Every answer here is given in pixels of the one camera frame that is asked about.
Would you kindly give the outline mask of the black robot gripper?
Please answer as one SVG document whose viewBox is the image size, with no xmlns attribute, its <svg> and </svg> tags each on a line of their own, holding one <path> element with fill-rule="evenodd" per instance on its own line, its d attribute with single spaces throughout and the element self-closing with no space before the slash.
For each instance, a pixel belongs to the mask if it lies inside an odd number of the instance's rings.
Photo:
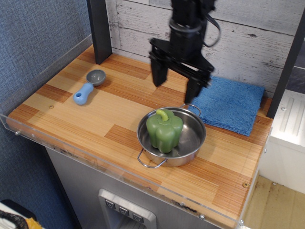
<svg viewBox="0 0 305 229">
<path fill-rule="evenodd" d="M 214 67 L 202 56 L 207 23 L 201 22 L 195 27 L 170 23 L 171 33 L 168 41 L 150 39 L 151 70 L 156 87 L 167 80 L 168 69 L 188 78 L 185 100 L 190 104 L 203 87 L 210 81 Z"/>
</svg>

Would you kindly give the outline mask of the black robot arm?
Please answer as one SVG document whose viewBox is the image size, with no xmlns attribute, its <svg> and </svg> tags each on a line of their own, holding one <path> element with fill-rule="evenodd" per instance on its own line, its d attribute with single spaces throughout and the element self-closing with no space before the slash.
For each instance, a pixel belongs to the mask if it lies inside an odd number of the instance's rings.
<svg viewBox="0 0 305 229">
<path fill-rule="evenodd" d="M 203 57 L 202 48 L 207 23 L 220 29 L 210 16 L 215 10 L 213 0 L 173 0 L 172 17 L 169 21 L 170 39 L 150 39 L 152 78 L 155 86 L 167 80 L 169 69 L 186 77 L 185 103 L 197 97 L 202 88 L 207 87 L 214 67 Z"/>
</svg>

